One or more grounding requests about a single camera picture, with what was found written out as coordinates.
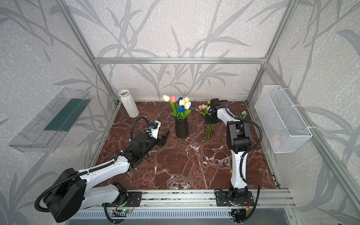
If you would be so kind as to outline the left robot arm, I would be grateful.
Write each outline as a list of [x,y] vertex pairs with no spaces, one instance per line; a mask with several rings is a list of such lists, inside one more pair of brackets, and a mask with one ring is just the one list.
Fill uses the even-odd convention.
[[119,174],[127,173],[142,163],[144,157],[156,145],[167,143],[169,133],[153,138],[147,133],[138,134],[126,150],[115,159],[98,166],[76,171],[65,170],[56,182],[40,196],[47,212],[56,222],[61,223],[78,211],[104,203],[122,204],[126,201],[127,191],[118,182],[98,187],[98,184]]

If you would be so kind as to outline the black cylindrical vase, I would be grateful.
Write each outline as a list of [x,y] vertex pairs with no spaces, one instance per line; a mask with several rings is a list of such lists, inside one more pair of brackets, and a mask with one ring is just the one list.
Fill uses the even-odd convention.
[[188,119],[183,120],[175,119],[175,134],[180,139],[186,139],[189,134],[188,130]]

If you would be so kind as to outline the pink tulip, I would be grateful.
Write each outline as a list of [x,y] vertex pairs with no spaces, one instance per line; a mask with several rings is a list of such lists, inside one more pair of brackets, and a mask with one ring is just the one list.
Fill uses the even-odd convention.
[[174,95],[172,95],[170,97],[170,103],[171,103],[171,107],[172,107],[173,111],[175,113],[178,113],[177,99]]

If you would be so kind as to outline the white ribbed vase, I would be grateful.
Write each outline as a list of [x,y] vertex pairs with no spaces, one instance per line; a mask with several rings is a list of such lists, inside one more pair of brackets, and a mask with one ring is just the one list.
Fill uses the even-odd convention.
[[126,112],[128,113],[130,118],[136,118],[139,116],[139,110],[137,105],[132,98],[128,89],[122,89],[119,91],[119,96],[121,98],[121,102],[124,105]]

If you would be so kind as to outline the pale yellow tulip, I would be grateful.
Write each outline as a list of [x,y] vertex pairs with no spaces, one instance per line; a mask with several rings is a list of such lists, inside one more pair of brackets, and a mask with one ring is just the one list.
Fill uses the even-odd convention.
[[183,105],[185,105],[185,104],[186,104],[186,102],[185,102],[184,99],[181,99],[181,100],[179,101],[179,106],[183,106]]

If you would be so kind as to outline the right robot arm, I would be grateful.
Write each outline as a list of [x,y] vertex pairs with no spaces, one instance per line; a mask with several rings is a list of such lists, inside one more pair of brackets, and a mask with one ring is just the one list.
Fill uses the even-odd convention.
[[226,142],[232,156],[232,176],[228,191],[217,189],[215,197],[217,206],[251,206],[253,204],[251,194],[246,182],[246,160],[250,149],[252,136],[250,123],[244,121],[247,113],[243,111],[240,117],[235,116],[227,105],[221,105],[227,100],[214,98],[208,102],[208,113],[205,115],[207,124],[219,122],[226,124]]

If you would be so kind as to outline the white tulip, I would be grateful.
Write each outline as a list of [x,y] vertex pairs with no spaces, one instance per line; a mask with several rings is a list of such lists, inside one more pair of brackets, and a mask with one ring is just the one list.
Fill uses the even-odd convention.
[[168,96],[168,95],[163,95],[162,98],[163,98],[164,101],[170,103],[173,112],[174,112],[174,113],[177,113],[177,108],[176,108],[174,102],[172,101],[171,97]]
[[188,101],[185,105],[184,105],[184,118],[186,118],[190,113],[191,113],[191,102]]

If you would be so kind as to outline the bunch of remaining tulips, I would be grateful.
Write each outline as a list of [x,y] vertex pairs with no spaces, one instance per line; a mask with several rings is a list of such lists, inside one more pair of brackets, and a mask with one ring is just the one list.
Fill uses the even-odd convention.
[[210,123],[210,113],[209,113],[209,105],[200,105],[198,106],[199,113],[205,117],[205,122],[207,124],[204,141],[209,141],[212,139],[212,127],[213,125]]

